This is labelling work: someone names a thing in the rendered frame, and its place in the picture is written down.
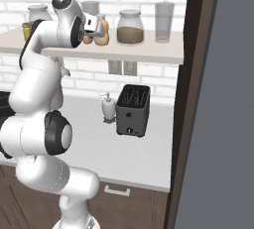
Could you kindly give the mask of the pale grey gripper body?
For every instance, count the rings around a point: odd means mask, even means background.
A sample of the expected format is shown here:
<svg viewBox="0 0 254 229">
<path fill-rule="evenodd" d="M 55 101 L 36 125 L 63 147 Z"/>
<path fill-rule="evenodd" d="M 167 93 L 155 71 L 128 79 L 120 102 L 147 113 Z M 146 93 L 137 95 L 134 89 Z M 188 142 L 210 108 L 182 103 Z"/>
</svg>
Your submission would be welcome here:
<svg viewBox="0 0 254 229">
<path fill-rule="evenodd" d="M 101 24 L 96 26 L 85 26 L 84 34 L 89 37 L 103 38 L 105 35 L 105 29 Z"/>
</svg>

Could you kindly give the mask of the orange bottle with grey lid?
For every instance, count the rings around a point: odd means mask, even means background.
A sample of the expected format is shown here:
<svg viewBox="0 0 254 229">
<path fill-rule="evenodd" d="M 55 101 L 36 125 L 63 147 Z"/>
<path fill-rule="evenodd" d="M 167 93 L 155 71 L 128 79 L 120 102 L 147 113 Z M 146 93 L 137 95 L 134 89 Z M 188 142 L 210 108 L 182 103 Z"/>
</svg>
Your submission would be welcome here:
<svg viewBox="0 0 254 229">
<path fill-rule="evenodd" d="M 104 27 L 104 36 L 102 38 L 95 38 L 94 42 L 98 45 L 98 46 L 107 46 L 109 43 L 109 24 L 108 22 L 105 20 L 105 16 L 103 14 L 97 14 L 98 19 L 101 21 L 103 27 Z"/>
</svg>

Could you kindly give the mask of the dark brown tall cabinet panel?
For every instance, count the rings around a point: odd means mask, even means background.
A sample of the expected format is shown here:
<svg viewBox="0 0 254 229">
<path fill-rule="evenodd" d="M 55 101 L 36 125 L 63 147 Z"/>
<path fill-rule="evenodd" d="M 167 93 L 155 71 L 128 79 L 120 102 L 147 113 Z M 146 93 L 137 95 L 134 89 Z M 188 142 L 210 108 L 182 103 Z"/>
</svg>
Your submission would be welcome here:
<svg viewBox="0 0 254 229">
<path fill-rule="evenodd" d="M 213 4 L 214 0 L 187 1 L 184 63 L 179 67 L 174 106 L 171 190 L 168 195 L 164 229 L 175 227 Z"/>
</svg>

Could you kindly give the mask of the grey tall cabinet door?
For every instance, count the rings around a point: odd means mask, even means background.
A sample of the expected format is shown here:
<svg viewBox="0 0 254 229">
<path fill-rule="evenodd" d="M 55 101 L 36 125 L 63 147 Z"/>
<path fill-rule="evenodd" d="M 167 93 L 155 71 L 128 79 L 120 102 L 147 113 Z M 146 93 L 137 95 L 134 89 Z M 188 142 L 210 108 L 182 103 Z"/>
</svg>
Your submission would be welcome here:
<svg viewBox="0 0 254 229">
<path fill-rule="evenodd" d="M 254 0 L 216 0 L 175 229 L 254 229 Z"/>
</svg>

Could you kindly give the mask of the glass jar with brown contents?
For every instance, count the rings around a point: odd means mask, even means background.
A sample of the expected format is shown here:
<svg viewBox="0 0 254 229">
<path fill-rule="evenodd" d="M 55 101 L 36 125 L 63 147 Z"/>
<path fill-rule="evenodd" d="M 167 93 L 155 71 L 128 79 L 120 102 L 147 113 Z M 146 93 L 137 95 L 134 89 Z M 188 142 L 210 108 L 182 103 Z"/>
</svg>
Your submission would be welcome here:
<svg viewBox="0 0 254 229">
<path fill-rule="evenodd" d="M 144 42 L 144 26 L 141 12 L 135 9 L 124 9 L 119 12 L 117 25 L 117 42 L 122 45 L 140 45 Z"/>
</svg>

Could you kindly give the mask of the white floating shelf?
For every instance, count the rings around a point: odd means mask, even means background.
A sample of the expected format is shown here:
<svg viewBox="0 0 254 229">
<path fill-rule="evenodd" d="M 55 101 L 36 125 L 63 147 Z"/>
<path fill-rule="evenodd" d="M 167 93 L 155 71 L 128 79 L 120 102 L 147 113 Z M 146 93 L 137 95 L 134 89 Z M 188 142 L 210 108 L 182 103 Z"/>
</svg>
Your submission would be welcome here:
<svg viewBox="0 0 254 229">
<path fill-rule="evenodd" d="M 43 55 L 52 57 L 79 57 L 109 60 L 158 62 L 169 64 L 184 63 L 184 36 L 182 32 L 171 32 L 170 41 L 155 42 L 155 32 L 146 31 L 145 41 L 139 46 L 122 46 L 116 42 L 116 31 L 110 31 L 107 46 L 81 44 L 76 49 L 44 49 Z"/>
</svg>

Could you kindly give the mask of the tall clear glass tumbler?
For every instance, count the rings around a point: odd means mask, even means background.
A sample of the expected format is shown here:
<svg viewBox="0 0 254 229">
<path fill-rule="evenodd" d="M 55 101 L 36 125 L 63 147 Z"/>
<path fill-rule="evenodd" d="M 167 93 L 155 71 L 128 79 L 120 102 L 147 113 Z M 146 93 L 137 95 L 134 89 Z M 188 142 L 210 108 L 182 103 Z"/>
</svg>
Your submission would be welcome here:
<svg viewBox="0 0 254 229">
<path fill-rule="evenodd" d="M 175 4 L 158 2 L 155 4 L 155 41 L 168 43 L 170 41 Z"/>
</svg>

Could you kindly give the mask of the yellow-green jar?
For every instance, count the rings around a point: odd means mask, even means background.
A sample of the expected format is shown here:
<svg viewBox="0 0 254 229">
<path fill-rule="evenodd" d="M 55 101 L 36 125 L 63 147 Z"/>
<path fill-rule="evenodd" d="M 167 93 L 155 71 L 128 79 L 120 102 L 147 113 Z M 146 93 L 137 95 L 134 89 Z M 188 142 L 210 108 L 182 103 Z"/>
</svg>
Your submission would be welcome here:
<svg viewBox="0 0 254 229">
<path fill-rule="evenodd" d="M 24 40 L 28 41 L 31 31 L 32 31 L 33 23 L 32 22 L 27 22 L 22 24 L 23 28 L 23 35 L 24 35 Z"/>
</svg>

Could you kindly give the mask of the white soap dispenser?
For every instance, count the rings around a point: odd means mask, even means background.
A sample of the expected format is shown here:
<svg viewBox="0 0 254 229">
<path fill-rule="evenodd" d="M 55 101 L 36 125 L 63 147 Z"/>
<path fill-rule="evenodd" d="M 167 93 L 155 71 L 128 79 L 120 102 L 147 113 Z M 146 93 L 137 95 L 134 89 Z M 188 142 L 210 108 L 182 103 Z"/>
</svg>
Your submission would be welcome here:
<svg viewBox="0 0 254 229">
<path fill-rule="evenodd" d="M 115 100 L 110 97 L 110 93 L 106 92 L 104 94 L 104 99 L 101 103 L 102 113 L 105 123 L 112 123 L 115 121 Z"/>
</svg>

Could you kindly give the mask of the black toaster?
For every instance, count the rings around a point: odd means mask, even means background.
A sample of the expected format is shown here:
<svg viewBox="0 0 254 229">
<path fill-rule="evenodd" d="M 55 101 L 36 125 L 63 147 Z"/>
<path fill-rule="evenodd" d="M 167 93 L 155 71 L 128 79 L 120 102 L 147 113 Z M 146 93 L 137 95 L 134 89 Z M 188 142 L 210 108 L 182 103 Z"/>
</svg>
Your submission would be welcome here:
<svg viewBox="0 0 254 229">
<path fill-rule="evenodd" d="M 147 85 L 125 84 L 116 103 L 116 133 L 144 137 L 150 114 Z"/>
</svg>

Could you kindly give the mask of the black hob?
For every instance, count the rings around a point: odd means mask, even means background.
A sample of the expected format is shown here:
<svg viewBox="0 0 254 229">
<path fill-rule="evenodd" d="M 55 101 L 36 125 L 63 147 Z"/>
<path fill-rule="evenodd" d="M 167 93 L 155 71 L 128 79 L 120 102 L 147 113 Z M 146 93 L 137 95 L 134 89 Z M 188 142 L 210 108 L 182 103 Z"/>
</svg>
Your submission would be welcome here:
<svg viewBox="0 0 254 229">
<path fill-rule="evenodd" d="M 9 104 L 9 95 L 10 93 L 7 91 L 0 91 L 0 122 L 4 122 L 8 117 L 15 115 Z"/>
</svg>

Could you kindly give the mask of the dark brown drawer front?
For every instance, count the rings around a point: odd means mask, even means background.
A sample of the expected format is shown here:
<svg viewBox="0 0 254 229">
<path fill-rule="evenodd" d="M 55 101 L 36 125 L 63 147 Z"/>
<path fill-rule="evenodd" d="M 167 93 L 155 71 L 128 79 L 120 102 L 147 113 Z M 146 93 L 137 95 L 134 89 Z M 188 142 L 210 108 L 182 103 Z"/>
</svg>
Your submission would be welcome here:
<svg viewBox="0 0 254 229">
<path fill-rule="evenodd" d="M 116 190 L 129 188 L 130 196 L 105 193 L 106 184 Z M 100 229 L 164 229 L 167 199 L 166 192 L 102 181 L 88 206 Z"/>
</svg>

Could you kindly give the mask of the dark brown cupboard door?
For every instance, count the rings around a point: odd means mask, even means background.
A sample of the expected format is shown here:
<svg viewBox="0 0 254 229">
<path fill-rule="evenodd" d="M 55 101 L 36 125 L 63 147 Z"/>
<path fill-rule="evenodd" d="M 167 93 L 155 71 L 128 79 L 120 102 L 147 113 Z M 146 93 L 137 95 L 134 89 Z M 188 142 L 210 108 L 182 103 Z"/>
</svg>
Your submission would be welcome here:
<svg viewBox="0 0 254 229">
<path fill-rule="evenodd" d="M 27 188 L 14 167 L 0 166 L 0 229 L 52 229 L 60 218 L 57 195 Z"/>
</svg>

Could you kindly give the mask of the grey wall outlet plate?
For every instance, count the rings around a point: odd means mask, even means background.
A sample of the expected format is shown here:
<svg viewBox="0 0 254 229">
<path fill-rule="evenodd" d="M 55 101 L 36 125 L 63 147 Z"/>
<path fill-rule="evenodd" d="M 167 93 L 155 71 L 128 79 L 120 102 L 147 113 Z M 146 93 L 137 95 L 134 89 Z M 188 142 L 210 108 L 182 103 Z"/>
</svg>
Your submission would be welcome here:
<svg viewBox="0 0 254 229">
<path fill-rule="evenodd" d="M 122 62 L 120 60 L 110 60 L 108 62 L 108 69 L 110 74 L 122 74 Z"/>
<path fill-rule="evenodd" d="M 137 75 L 137 62 L 125 61 L 124 62 L 124 74 L 136 76 Z"/>
</svg>

